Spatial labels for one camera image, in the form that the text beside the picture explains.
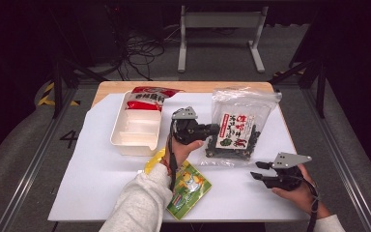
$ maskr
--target white stand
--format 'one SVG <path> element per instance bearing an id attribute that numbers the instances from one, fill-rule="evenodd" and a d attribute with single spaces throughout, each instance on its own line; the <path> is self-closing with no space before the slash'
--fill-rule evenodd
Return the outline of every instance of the white stand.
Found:
<path id="1" fill-rule="evenodd" d="M 179 55 L 178 72 L 186 71 L 186 28 L 210 28 L 210 27 L 238 27 L 255 28 L 255 38 L 248 41 L 249 49 L 254 58 L 255 66 L 259 73 L 265 71 L 264 65 L 258 53 L 258 42 L 260 41 L 264 22 L 267 17 L 268 7 L 261 12 L 235 12 L 235 13 L 186 13 L 185 6 L 182 6 L 181 16 L 181 44 Z"/>

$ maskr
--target seaweed package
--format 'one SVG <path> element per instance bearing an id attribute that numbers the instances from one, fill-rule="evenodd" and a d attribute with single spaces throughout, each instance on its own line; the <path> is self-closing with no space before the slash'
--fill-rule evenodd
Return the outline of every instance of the seaweed package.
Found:
<path id="1" fill-rule="evenodd" d="M 268 116 L 281 98 L 281 93 L 248 87 L 215 89 L 213 123 L 220 130 L 210 138 L 201 165 L 249 163 Z"/>

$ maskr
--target wrist strap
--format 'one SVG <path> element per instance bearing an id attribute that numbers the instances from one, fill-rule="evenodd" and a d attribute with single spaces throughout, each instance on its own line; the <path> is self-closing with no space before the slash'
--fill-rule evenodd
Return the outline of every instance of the wrist strap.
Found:
<path id="1" fill-rule="evenodd" d="M 168 137 L 168 152 L 170 153 L 170 169 L 171 169 L 171 184 L 170 184 L 170 190 L 174 190 L 174 186 L 176 185 L 176 171 L 177 171 L 177 160 L 176 156 L 173 153 L 173 126 L 174 126 L 174 120 L 171 120 L 170 125 L 170 133 Z"/>
<path id="2" fill-rule="evenodd" d="M 309 219 L 308 228 L 306 230 L 307 232 L 312 232 L 314 230 L 314 228 L 315 228 L 316 217 L 318 215 L 319 194 L 318 194 L 318 191 L 316 189 L 316 186 L 310 184 L 305 179 L 303 179 L 303 181 L 309 187 L 309 190 L 311 191 L 311 193 L 312 193 L 312 195 L 314 197 L 314 201 L 312 202 L 312 206 L 311 206 L 311 218 Z"/>

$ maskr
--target person's arm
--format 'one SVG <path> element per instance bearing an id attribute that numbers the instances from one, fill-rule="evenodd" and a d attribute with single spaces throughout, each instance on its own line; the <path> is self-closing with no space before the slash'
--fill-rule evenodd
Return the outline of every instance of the person's arm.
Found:
<path id="1" fill-rule="evenodd" d="M 302 173 L 302 176 L 306 181 L 308 181 L 309 183 L 314 183 L 303 164 L 299 164 L 298 168 L 300 169 L 300 172 Z M 314 197 L 306 183 L 302 183 L 297 189 L 294 189 L 292 191 L 287 191 L 281 188 L 273 188 L 272 192 L 282 198 L 294 202 L 298 208 L 311 215 L 311 208 Z M 345 231 L 340 224 L 337 215 L 332 215 L 329 209 L 321 201 L 318 202 L 316 219 L 317 220 L 314 228 L 315 232 Z"/>
<path id="2" fill-rule="evenodd" d="M 173 152 L 178 166 L 187 159 L 189 153 L 203 145 L 197 140 L 188 145 L 178 143 L 173 138 Z M 164 160 L 170 161 L 166 149 Z M 170 203 L 173 194 L 168 188 L 171 178 L 169 168 L 161 163 L 156 164 L 149 175 L 138 174 L 122 190 L 109 219 L 104 223 L 100 232 L 105 231 L 159 231 L 165 208 Z"/>

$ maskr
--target white plastic container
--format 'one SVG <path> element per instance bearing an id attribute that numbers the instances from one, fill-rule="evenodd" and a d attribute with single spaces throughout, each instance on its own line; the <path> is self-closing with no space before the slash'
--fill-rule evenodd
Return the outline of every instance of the white plastic container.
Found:
<path id="1" fill-rule="evenodd" d="M 110 141 L 122 155 L 152 156 L 157 151 L 161 112 L 126 109 L 130 94 L 125 93 Z"/>

